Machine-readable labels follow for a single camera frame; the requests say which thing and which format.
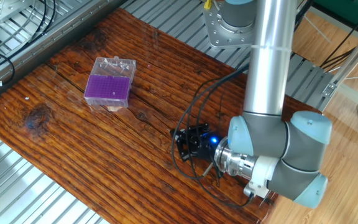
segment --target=wood knot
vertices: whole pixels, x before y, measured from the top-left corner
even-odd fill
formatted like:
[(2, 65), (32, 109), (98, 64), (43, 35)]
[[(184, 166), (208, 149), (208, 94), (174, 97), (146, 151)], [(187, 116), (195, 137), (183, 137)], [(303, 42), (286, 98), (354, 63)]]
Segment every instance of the wood knot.
[(96, 28), (89, 35), (82, 38), (78, 45), (86, 50), (100, 51), (105, 48), (106, 40), (106, 34), (100, 28)]
[(137, 114), (137, 119), (141, 120), (141, 121), (147, 121), (147, 117), (146, 114), (144, 114), (143, 112), (139, 112)]
[(52, 113), (45, 104), (37, 105), (25, 118), (25, 126), (31, 130), (39, 129), (46, 124)]

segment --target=silver metal tube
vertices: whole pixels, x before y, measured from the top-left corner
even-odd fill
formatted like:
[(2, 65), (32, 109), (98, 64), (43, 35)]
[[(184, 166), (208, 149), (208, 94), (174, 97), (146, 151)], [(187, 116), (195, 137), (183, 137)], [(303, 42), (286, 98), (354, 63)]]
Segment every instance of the silver metal tube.
[(257, 156), (238, 154), (229, 149), (227, 138), (222, 139), (215, 150), (214, 160), (219, 170), (231, 176), (239, 175), (250, 180)]
[(258, 0), (244, 111), (281, 115), (297, 0)]
[(331, 80), (332, 83), (337, 86), (340, 85), (343, 80), (353, 71), (358, 64), (358, 46), (353, 50), (350, 56), (346, 59), (344, 64), (341, 66), (337, 74)]

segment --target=metal frame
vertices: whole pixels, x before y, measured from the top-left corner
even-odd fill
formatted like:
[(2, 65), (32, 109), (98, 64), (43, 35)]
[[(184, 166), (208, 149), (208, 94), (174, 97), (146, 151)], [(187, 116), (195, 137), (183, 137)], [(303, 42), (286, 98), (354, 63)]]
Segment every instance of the metal frame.
[[(11, 59), (16, 68), (16, 75), (8, 85), (0, 87), (0, 94), (74, 39), (81, 37), (98, 21), (124, 2), (125, 0), (88, 1), (83, 3), (74, 13), (60, 20), (57, 19), (47, 35), (42, 36)], [(2, 61), (0, 60), (0, 80), (11, 75), (9, 64), (7, 62), (1, 63)]]

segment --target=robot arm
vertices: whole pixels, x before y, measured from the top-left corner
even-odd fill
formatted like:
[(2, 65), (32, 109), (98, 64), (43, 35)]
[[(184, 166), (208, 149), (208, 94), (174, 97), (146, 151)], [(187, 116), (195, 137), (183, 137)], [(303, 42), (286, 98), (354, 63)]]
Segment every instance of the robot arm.
[[(328, 183), (319, 168), (332, 124), (309, 111), (295, 113), (290, 123), (281, 118), (297, 1), (256, 2), (244, 112), (231, 120), (214, 160), (221, 171), (250, 180), (244, 189), (247, 195), (265, 197), (273, 190), (315, 208)], [(250, 1), (226, 3), (241, 6)]]

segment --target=wooden board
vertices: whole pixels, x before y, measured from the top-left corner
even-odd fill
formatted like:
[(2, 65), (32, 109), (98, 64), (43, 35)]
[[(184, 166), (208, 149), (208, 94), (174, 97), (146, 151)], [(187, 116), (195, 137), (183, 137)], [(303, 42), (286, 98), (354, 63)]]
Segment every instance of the wooden board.
[[(129, 107), (114, 113), (91, 108), (83, 92), (94, 60), (115, 55), (137, 61)], [(0, 96), (0, 139), (112, 223), (257, 223), (268, 213), (266, 200), (227, 207), (181, 176), (171, 159), (169, 130), (195, 90), (233, 71), (117, 10)], [(221, 124), (224, 133), (242, 111), (245, 79), (224, 86), (221, 122), (224, 88), (211, 96), (201, 119)], [(283, 118), (298, 110), (315, 111), (286, 96)], [(178, 165), (190, 173), (188, 164)], [(204, 166), (198, 163), (197, 171)], [(241, 178), (218, 182), (212, 173), (203, 183), (228, 202), (247, 199)]]

